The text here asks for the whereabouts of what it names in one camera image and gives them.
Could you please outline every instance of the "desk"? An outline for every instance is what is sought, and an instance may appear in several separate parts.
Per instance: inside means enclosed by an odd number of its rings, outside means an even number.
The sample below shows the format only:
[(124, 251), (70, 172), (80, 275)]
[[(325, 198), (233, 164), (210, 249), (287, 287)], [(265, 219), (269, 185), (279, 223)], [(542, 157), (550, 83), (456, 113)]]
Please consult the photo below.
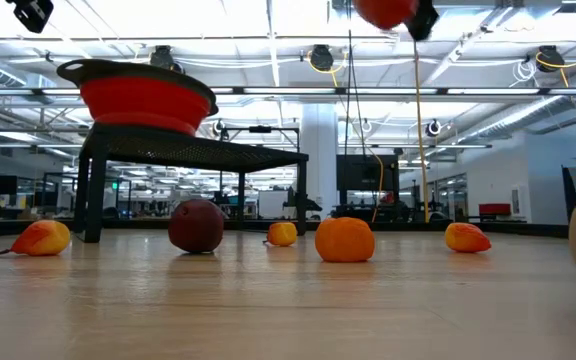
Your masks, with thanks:
[(308, 155), (196, 138), (156, 128), (96, 123), (79, 155), (74, 230), (85, 230), (84, 242), (96, 243), (100, 240), (106, 164), (109, 160), (239, 173), (237, 220), (241, 228), (246, 173), (297, 164), (297, 187), (300, 189), (297, 197), (297, 233), (303, 235), (306, 232)]

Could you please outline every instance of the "ceiling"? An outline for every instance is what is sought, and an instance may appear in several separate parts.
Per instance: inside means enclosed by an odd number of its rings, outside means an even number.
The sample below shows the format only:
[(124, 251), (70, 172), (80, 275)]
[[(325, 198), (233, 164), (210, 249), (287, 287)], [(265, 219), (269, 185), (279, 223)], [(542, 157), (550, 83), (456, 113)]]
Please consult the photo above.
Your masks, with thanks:
[[(354, 15), (349, 21), (327, 0), (53, 0), (54, 13), (42, 34), (33, 34), (14, 19), (12, 5), (0, 0), (0, 64), (20, 74), (39, 74), (57, 87), (72, 84), (56, 76), (59, 64), (78, 58), (147, 62), (156, 45), (170, 45), (175, 60), (209, 86), (303, 87), (333, 86), (329, 74), (312, 70), (300, 56), (315, 44), (329, 45), (340, 87), (348, 86), (348, 28), (353, 35), (358, 87), (414, 87), (414, 43), (404, 25), (389, 32), (377, 30)], [(518, 67), (540, 45), (556, 45), (568, 64), (576, 63), (576, 12), (557, 12), (557, 2), (525, 1), (526, 8), (512, 13), (494, 9), (486, 1), (468, 6), (443, 6), (427, 41), (417, 44), (419, 79), (424, 87), (562, 87), (558, 72), (531, 73)], [(481, 31), (482, 22), (490, 25)], [(576, 66), (567, 70), (576, 75)], [(77, 98), (72, 104), (80, 104)], [(340, 121), (346, 120), (342, 99), (334, 104)], [(219, 96), (220, 112), (207, 119), (198, 136), (213, 137), (211, 127), (221, 119), (227, 125), (298, 127), (304, 99), (282, 96)], [(6, 107), (14, 103), (17, 107)], [(0, 109), (28, 120), (10, 126), (32, 128), (40, 124), (40, 105), (22, 98), (0, 98)], [(454, 131), (472, 127), (507, 108), (508, 101), (423, 101), (423, 122), (438, 119)], [(368, 141), (414, 143), (417, 106), (409, 101), (362, 98), (359, 102)], [(349, 117), (356, 121), (357, 104)], [(51, 126), (76, 128), (90, 124), (85, 107), (44, 106)], [(81, 144), (78, 134), (42, 135), (43, 141)], [(0, 143), (19, 142), (0, 136)], [(244, 143), (289, 142), (278, 133), (242, 133)], [(360, 139), (351, 134), (350, 143)], [(64, 160), (77, 154), (62, 148)], [(285, 169), (281, 174), (292, 176)]]

